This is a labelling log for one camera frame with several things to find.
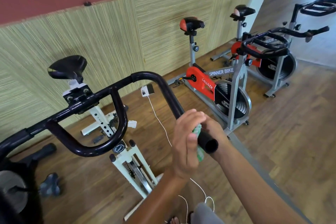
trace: white cable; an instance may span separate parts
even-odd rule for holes
[[[157,120],[160,122],[160,124],[161,124],[161,126],[163,127],[163,129],[165,130],[167,140],[168,140],[170,146],[172,147],[172,145],[171,145],[171,143],[170,143],[170,140],[169,140],[169,138],[168,138],[167,131],[166,131],[165,127],[162,125],[162,123],[161,123],[161,121],[159,120],[159,118],[156,116],[156,113],[155,113],[155,111],[154,111],[154,107],[153,107],[153,105],[152,105],[151,99],[149,98],[149,96],[147,96],[147,97],[148,97],[149,103],[150,103],[150,105],[151,105],[151,107],[152,107],[152,109],[153,109],[154,115],[155,115],[155,117],[157,118]],[[204,196],[205,196],[205,201],[204,201],[204,203],[205,203],[205,204],[206,204],[208,198],[210,198],[210,199],[212,200],[212,204],[213,204],[213,212],[215,212],[215,202],[213,201],[212,197],[207,197],[207,195],[205,194],[205,192],[204,192],[204,190],[202,189],[202,187],[201,187],[197,182],[195,182],[193,179],[191,179],[191,180],[192,180],[192,181],[193,181],[193,182],[194,182],[194,183],[195,183],[195,184],[202,190],[202,192],[204,193]],[[186,219],[185,219],[185,222],[187,223],[187,222],[188,222],[188,203],[187,203],[187,200],[186,200],[184,197],[182,197],[182,198],[185,200],[185,203],[187,204],[187,217],[186,217]]]

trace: person's foot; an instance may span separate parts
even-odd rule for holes
[[[177,217],[171,219],[170,224],[180,224],[180,221]]]

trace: bike handlebar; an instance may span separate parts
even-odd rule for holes
[[[127,86],[128,84],[140,80],[151,80],[158,84],[164,98],[166,99],[166,102],[168,103],[168,106],[170,107],[176,119],[178,119],[184,113],[181,104],[162,76],[157,73],[147,71],[133,73],[130,76],[121,79],[120,81],[115,82],[114,84],[88,96],[86,100],[76,104],[75,106],[70,106],[29,128],[22,129],[21,131],[2,141],[0,143],[0,162],[16,147],[32,139],[35,135],[44,131],[45,129],[48,129],[55,137],[57,137],[59,141],[61,141],[62,144],[65,145],[66,148],[78,156],[94,157],[112,150],[124,137],[128,125],[126,111],[124,109],[124,105],[118,90]],[[58,124],[61,120],[64,120],[73,114],[79,113],[81,110],[92,106],[108,95],[111,95],[112,97],[115,111],[119,118],[119,125],[114,135],[106,142],[97,146],[84,146],[72,135],[70,135],[70,133],[68,133],[64,128],[62,128],[61,125]],[[207,153],[213,153],[218,148],[218,142],[203,129],[199,134],[198,144]]]
[[[336,0],[316,0],[300,9],[302,14],[310,16],[325,16],[336,12]]]
[[[284,34],[287,34],[287,35],[292,35],[294,37],[300,37],[300,38],[305,37],[306,41],[309,41],[314,35],[317,35],[317,34],[320,34],[320,33],[323,33],[323,32],[327,32],[327,31],[329,31],[328,26],[320,28],[320,29],[316,29],[316,30],[308,30],[308,31],[303,32],[303,33],[300,33],[300,32],[294,31],[294,30],[290,30],[290,29],[284,28],[284,27],[273,28],[273,29],[270,29],[270,30],[268,30],[264,33],[257,34],[257,35],[255,35],[251,38],[248,38],[248,39],[242,41],[241,49],[242,49],[243,52],[245,52],[247,54],[250,54],[251,56],[253,56],[257,59],[277,58],[277,57],[280,57],[280,56],[286,56],[290,52],[289,52],[289,49],[287,48],[288,40],[286,38],[284,38],[283,36],[277,35],[275,33],[284,33]],[[262,40],[263,38],[265,38],[265,36],[274,38],[275,40],[280,41],[281,44],[276,44],[275,45],[275,44],[267,43],[267,42]],[[249,48],[248,47],[249,44],[257,44],[257,45],[260,45],[260,46],[265,47],[267,49],[274,50],[274,52],[267,52],[267,53],[262,53],[261,54],[261,53],[255,51],[255,50]]]

